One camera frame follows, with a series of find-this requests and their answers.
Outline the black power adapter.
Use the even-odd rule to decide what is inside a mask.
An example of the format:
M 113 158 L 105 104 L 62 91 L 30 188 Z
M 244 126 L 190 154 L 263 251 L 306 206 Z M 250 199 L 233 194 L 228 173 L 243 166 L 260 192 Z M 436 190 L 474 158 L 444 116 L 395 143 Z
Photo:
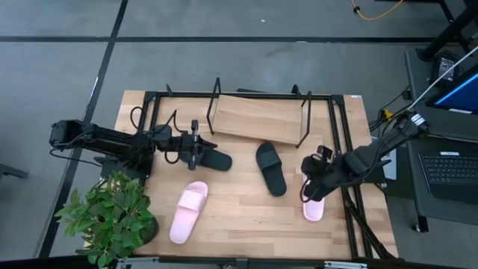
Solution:
M 451 68 L 461 57 L 451 51 L 439 52 L 432 64 L 432 72 L 429 79 L 430 84 L 442 76 L 449 68 Z M 449 71 L 442 79 L 437 81 L 435 87 L 443 88 L 450 86 L 463 73 L 463 68 L 458 65 L 453 70 Z

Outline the black stand leg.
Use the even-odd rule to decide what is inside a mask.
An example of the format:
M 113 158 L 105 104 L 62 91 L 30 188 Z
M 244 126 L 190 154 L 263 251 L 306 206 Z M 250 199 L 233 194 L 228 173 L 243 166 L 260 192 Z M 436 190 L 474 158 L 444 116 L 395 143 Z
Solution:
M 454 40 L 465 52 L 469 53 L 471 51 L 468 46 L 470 42 L 463 37 L 462 29 L 478 17 L 478 0 L 466 0 L 465 10 L 456 18 L 453 17 L 445 0 L 434 1 L 440 4 L 449 25 L 425 49 L 418 49 L 417 56 L 422 61 L 431 61 L 443 47 Z

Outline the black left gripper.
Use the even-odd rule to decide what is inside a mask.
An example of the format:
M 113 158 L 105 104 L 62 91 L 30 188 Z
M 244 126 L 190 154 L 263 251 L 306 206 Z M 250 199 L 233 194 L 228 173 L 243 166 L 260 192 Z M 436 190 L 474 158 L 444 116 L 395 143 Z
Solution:
M 215 149 L 217 145 L 200 137 L 197 132 L 181 135 L 179 159 L 187 164 L 189 170 L 196 169 L 196 160 L 203 149 Z

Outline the computer monitor with blue screen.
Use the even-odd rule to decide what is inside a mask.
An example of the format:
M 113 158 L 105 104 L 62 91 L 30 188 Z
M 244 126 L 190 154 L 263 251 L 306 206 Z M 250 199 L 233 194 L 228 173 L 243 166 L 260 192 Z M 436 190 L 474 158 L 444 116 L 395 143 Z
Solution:
M 478 114 L 478 64 L 464 72 L 450 86 L 433 95 L 426 106 Z

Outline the green potted plant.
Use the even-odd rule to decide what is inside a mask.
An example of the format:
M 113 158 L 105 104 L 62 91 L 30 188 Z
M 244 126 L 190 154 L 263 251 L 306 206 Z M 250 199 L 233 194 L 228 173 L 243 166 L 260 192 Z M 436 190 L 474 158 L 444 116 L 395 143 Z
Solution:
M 104 269 L 156 237 L 159 223 L 149 206 L 139 180 L 114 171 L 85 195 L 74 190 L 55 217 L 66 226 L 66 235 L 80 235 L 85 241 L 75 252 Z

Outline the black slide sandal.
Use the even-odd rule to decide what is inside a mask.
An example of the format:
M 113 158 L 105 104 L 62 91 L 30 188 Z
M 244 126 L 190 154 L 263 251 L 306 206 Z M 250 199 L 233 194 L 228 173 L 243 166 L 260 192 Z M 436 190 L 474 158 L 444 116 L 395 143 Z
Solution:
M 232 167 L 232 158 L 225 153 L 210 149 L 203 153 L 199 164 L 212 170 L 228 171 Z
M 255 159 L 269 193 L 280 197 L 287 191 L 282 172 L 282 161 L 272 143 L 263 143 L 256 151 Z

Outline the laptop computer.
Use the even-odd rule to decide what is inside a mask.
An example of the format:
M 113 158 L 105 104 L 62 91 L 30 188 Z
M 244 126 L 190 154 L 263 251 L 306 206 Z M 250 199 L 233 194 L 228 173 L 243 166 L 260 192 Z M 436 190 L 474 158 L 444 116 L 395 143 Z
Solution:
M 424 103 L 415 107 L 430 124 L 427 136 L 406 142 L 418 221 L 421 223 L 428 218 L 434 218 L 478 226 L 478 185 L 469 188 L 463 185 L 457 189 L 450 185 L 441 185 L 438 192 L 443 194 L 444 198 L 433 196 L 429 192 L 419 160 L 419 155 L 423 152 L 478 155 L 478 127 L 462 128 L 458 124 L 459 120 L 478 123 L 478 116 L 440 112 L 437 108 L 426 107 Z

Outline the black aluminium rail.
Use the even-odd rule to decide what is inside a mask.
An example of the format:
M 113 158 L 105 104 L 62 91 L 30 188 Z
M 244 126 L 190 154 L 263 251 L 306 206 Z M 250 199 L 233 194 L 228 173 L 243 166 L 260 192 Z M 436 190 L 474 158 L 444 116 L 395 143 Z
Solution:
M 134 265 L 192 264 L 231 265 L 238 269 L 253 269 L 261 266 L 297 266 L 314 269 L 466 269 L 451 266 L 406 262 L 402 259 L 370 259 L 358 257 L 344 261 L 306 260 L 306 259 L 233 259 L 198 258 L 179 256 L 133 256 L 118 259 L 108 265 L 108 269 L 131 269 Z M 58 256 L 36 259 L 0 261 L 0 269 L 98 269 L 85 256 Z

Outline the pink slide sandal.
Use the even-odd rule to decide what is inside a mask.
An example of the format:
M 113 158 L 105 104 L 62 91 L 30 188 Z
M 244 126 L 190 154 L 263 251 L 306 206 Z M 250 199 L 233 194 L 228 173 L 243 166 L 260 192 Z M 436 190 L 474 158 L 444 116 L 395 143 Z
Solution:
M 192 182 L 183 190 L 170 227 L 170 240 L 174 244 L 188 240 L 207 198 L 208 186 L 204 182 Z
M 321 201 L 317 202 L 314 200 L 310 200 L 308 202 L 304 202 L 302 204 L 302 213 L 306 220 L 311 222 L 318 222 L 322 219 L 324 206 L 325 206 L 325 198 Z

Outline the wooden shelf with black frame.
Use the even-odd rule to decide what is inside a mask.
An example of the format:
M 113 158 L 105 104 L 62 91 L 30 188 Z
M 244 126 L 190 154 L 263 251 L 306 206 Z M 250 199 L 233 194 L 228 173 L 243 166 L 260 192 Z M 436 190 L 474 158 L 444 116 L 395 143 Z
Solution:
M 253 93 L 236 97 L 222 93 L 216 78 L 206 120 L 211 134 L 268 140 L 300 147 L 310 133 L 312 94 L 302 96 L 295 84 L 292 96 L 301 101 L 299 107 L 276 103 L 280 96 Z

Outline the black furniture foot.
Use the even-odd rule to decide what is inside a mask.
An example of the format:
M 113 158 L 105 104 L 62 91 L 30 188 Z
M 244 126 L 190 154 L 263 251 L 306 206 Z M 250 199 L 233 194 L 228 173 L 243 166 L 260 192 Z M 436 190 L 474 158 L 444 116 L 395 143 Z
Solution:
M 28 172 L 7 166 L 5 164 L 0 164 L 0 179 L 3 176 L 14 176 L 19 179 L 26 179 L 28 177 Z

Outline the black metal table frame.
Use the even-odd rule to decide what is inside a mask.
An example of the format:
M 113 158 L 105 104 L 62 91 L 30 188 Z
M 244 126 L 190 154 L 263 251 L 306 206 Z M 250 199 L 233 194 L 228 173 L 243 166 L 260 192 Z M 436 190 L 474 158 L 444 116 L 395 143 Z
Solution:
M 280 96 L 273 100 L 276 103 L 301 104 L 292 93 L 267 94 Z M 318 222 L 303 217 L 299 198 L 300 165 L 319 145 L 348 150 L 370 143 L 360 96 L 313 95 L 308 137 L 298 148 L 276 146 L 287 184 L 282 197 L 273 197 L 266 188 L 255 160 L 258 140 L 210 133 L 206 120 L 210 98 L 209 92 L 161 92 L 149 106 L 148 116 L 156 117 L 159 123 L 171 114 L 175 114 L 180 129 L 198 120 L 201 136 L 230 155 L 232 167 L 226 172 L 204 167 L 192 171 L 184 162 L 168 164 L 166 154 L 156 153 L 145 190 L 160 229 L 151 242 L 137 250 L 139 255 L 329 261 L 376 257 L 344 208 L 342 191 L 335 190 L 326 197 L 325 213 Z M 176 204 L 185 187 L 195 181 L 208 185 L 208 198 L 188 241 L 174 244 L 169 233 Z

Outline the black laptop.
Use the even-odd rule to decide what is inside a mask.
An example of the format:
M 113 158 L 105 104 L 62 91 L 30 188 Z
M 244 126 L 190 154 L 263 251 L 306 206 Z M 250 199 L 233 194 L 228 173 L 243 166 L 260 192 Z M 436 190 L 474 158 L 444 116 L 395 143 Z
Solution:
M 478 205 L 478 152 L 419 152 L 432 197 Z

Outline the white sheet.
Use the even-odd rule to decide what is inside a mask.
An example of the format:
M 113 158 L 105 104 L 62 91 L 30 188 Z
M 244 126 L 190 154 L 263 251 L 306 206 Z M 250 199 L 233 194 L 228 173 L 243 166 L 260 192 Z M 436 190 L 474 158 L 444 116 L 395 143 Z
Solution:
M 393 149 L 378 160 L 375 170 L 370 175 L 372 183 L 397 179 L 397 151 Z

